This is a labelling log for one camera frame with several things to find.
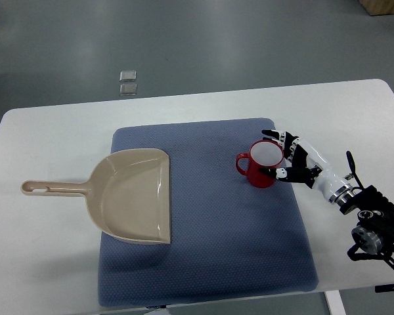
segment blue mat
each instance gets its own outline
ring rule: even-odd
[[[102,233],[102,306],[156,306],[312,291],[318,283],[291,184],[251,186],[235,157],[270,119],[128,127],[112,152],[159,148],[171,164],[172,242],[134,245]]]

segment white table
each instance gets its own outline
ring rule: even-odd
[[[11,110],[0,124],[0,314],[102,310],[100,231],[84,199],[25,196],[23,181],[88,179],[121,127],[250,117],[271,118],[277,129],[306,138],[342,176],[352,151],[363,184],[394,203],[394,94],[380,80]],[[356,212],[343,216],[303,184],[294,190],[316,291],[394,283],[384,262],[347,257]]]

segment robotic hand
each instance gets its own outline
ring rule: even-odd
[[[385,261],[394,270],[394,204],[385,198],[375,187],[364,188],[355,172],[355,162],[351,153],[346,152],[351,174],[346,177],[337,175],[330,162],[322,157],[306,140],[293,136],[286,131],[262,130],[269,140],[274,140],[284,151],[284,157],[291,167],[268,168],[260,171],[284,182],[301,182],[309,188],[322,192],[331,204],[340,206],[346,215],[358,208],[359,222],[352,230],[355,245],[347,254],[354,261],[378,259]],[[349,184],[355,178],[358,187]],[[381,285],[376,292],[394,291],[394,285]]]
[[[263,130],[262,133],[281,145],[284,157],[292,164],[292,167],[281,169],[262,167],[262,173],[284,182],[305,183],[309,188],[320,190],[326,200],[339,206],[354,197],[353,187],[347,179],[337,175],[330,162],[306,140],[287,131]]]

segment gray floor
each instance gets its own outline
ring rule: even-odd
[[[394,92],[394,15],[370,17],[357,0],[0,1],[0,120],[12,108],[121,99],[128,69],[130,98],[372,78]],[[348,315],[394,314],[394,293],[341,295]],[[327,314],[321,294],[179,311]]]

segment beige dustpan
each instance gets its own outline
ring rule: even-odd
[[[169,156],[159,149],[113,153],[81,184],[26,181],[25,195],[84,196],[92,221],[129,243],[171,243]]]

